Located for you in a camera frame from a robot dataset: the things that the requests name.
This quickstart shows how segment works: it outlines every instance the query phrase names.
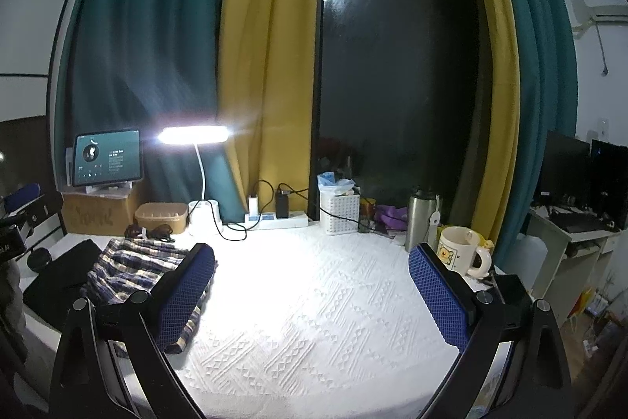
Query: metal screw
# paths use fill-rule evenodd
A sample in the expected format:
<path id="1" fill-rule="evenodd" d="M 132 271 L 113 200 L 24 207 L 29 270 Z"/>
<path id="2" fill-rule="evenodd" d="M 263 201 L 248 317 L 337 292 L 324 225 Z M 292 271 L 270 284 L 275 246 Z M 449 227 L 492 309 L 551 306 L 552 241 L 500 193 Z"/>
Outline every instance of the metal screw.
<path id="1" fill-rule="evenodd" d="M 131 302 L 134 304 L 143 304 L 148 299 L 148 293 L 140 289 L 131 295 Z"/>
<path id="2" fill-rule="evenodd" d="M 72 309 L 74 309 L 74 311 L 81 311 L 81 309 L 84 309 L 86 305 L 87 300 L 85 300 L 84 298 L 78 298 L 72 304 Z"/>
<path id="3" fill-rule="evenodd" d="M 483 304 L 490 304 L 493 302 L 493 296 L 488 291 L 478 291 L 475 297 Z"/>
<path id="4" fill-rule="evenodd" d="M 550 311 L 551 306 L 547 300 L 541 299 L 536 301 L 536 306 L 541 309 L 541 311 L 547 312 Z"/>

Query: computer monitor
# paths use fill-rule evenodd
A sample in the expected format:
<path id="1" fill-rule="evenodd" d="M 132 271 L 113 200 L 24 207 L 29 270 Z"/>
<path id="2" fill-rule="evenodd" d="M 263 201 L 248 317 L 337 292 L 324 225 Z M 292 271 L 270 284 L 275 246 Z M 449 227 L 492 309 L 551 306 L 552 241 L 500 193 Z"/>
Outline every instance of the computer monitor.
<path id="1" fill-rule="evenodd" d="M 628 147 L 591 143 L 591 206 L 623 229 L 628 216 Z"/>
<path id="2" fill-rule="evenodd" d="M 588 203 L 589 145 L 559 132 L 548 132 L 536 199 L 547 205 Z"/>
<path id="3" fill-rule="evenodd" d="M 137 128 L 80 134 L 74 140 L 72 186 L 111 185 L 142 178 Z"/>

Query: white plastic basket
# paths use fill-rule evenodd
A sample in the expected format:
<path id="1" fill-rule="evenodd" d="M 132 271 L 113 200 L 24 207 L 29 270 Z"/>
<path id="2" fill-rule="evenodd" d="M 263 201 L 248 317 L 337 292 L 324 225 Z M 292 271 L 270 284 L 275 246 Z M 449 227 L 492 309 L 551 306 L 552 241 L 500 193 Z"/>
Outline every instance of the white plastic basket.
<path id="1" fill-rule="evenodd" d="M 344 233 L 355 233 L 357 231 L 357 221 L 360 218 L 360 196 L 358 194 L 353 194 L 353 196 L 321 194 L 320 208 L 333 215 L 355 220 L 355 222 L 352 222 L 350 220 L 335 218 L 320 210 L 320 225 L 327 235 L 341 235 Z"/>

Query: teal curtain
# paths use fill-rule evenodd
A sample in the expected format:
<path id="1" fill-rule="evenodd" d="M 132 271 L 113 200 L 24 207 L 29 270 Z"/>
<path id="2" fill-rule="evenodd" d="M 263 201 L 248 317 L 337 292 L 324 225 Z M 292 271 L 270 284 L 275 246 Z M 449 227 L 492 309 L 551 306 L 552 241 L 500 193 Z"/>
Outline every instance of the teal curtain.
<path id="1" fill-rule="evenodd" d="M 568 16 L 557 19 L 561 6 L 566 15 L 564 0 L 513 0 L 520 57 L 519 141 L 513 185 L 495 248 L 497 265 L 513 247 L 528 213 L 548 130 L 573 135 L 565 129 L 571 125 L 575 129 L 577 75 L 570 67 L 563 79 L 559 75 L 562 62 L 570 62 L 571 56 L 575 60 L 575 53 L 569 53 L 571 32 L 568 40 L 566 35 Z"/>
<path id="2" fill-rule="evenodd" d="M 138 126 L 153 200 L 200 198 L 194 148 L 163 146 L 155 136 L 166 126 L 215 122 L 220 12 L 221 0 L 77 0 L 60 73 L 67 83 L 58 91 L 71 134 L 55 137 L 57 155 L 74 134 Z M 226 220 L 241 220 L 224 149 L 200 150 L 206 196 L 218 200 Z"/>

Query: power strip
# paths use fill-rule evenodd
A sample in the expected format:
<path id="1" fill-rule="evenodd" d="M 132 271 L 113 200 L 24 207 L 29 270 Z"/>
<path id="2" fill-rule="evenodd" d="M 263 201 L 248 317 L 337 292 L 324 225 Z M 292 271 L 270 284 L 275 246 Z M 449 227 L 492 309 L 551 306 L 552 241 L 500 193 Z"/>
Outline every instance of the power strip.
<path id="1" fill-rule="evenodd" d="M 274 212 L 262 213 L 262 220 L 259 224 L 252 228 L 259 219 L 259 215 L 244 215 L 244 227 L 252 228 L 252 231 L 258 229 L 284 229 L 293 227 L 307 227 L 310 223 L 310 219 L 305 212 L 290 212 L 288 218 L 277 218 Z"/>

